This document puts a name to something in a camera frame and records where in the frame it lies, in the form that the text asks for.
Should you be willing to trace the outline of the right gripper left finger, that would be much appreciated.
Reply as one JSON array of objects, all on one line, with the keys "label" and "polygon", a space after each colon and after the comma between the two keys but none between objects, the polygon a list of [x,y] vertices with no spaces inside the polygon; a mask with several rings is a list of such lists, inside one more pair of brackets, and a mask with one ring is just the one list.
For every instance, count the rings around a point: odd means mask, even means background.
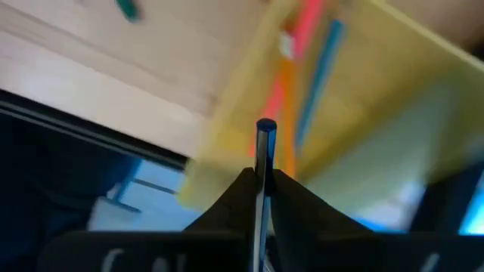
[{"label": "right gripper left finger", "polygon": [[182,231],[76,231],[54,239],[40,272],[249,271],[256,175],[245,168]]}]

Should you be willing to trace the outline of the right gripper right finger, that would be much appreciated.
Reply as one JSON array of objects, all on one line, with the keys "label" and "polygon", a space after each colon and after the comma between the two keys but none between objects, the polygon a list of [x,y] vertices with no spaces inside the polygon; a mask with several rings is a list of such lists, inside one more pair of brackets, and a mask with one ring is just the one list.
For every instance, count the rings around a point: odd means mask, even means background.
[{"label": "right gripper right finger", "polygon": [[483,238],[433,232],[378,233],[273,172],[271,216],[285,271],[448,271],[483,269]]}]

